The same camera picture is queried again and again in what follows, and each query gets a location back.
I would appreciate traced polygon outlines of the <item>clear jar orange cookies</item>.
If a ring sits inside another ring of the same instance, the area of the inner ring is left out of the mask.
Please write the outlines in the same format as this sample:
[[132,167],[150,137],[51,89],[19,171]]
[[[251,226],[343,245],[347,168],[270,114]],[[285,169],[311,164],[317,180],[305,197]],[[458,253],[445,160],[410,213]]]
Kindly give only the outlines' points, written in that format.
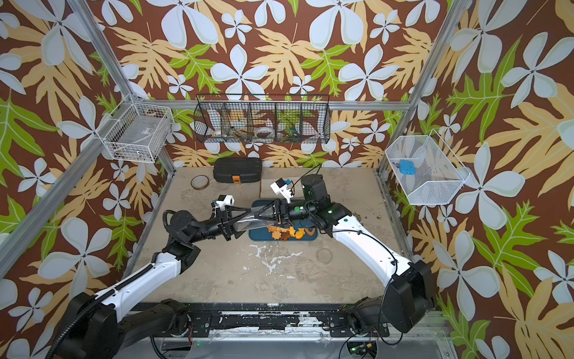
[[236,223],[233,224],[233,227],[236,230],[245,230],[245,231],[256,230],[263,227],[271,227],[271,226],[275,226],[275,224],[267,224],[261,218],[256,218],[255,215],[252,213],[246,216],[245,218],[236,221]]

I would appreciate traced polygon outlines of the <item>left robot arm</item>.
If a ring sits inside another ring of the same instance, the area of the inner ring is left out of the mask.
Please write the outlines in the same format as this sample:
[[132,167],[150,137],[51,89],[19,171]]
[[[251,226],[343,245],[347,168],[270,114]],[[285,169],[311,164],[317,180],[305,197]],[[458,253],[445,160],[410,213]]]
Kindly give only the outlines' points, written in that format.
[[69,303],[47,358],[113,358],[156,331],[184,328],[188,318],[179,302],[167,300],[151,311],[131,310],[161,285],[192,266],[200,253],[196,242],[218,236],[230,240],[241,234],[236,223],[252,214],[250,208],[214,207],[211,218],[198,221],[186,210],[166,210],[162,221],[167,245],[143,268],[95,295],[81,293]]

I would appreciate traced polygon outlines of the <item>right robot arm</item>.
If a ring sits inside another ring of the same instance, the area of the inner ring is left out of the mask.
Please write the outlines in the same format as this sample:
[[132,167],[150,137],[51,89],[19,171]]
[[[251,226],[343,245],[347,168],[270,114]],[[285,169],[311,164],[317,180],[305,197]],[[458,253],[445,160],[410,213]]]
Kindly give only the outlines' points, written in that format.
[[384,286],[382,296],[363,299],[351,307],[354,331],[389,323],[401,333],[408,333],[436,304],[430,266],[398,254],[377,239],[348,208],[330,199],[320,174],[305,175],[300,183],[303,198],[295,200],[284,179],[274,182],[271,187],[278,197],[257,207],[255,220],[276,227],[309,221],[350,249]]

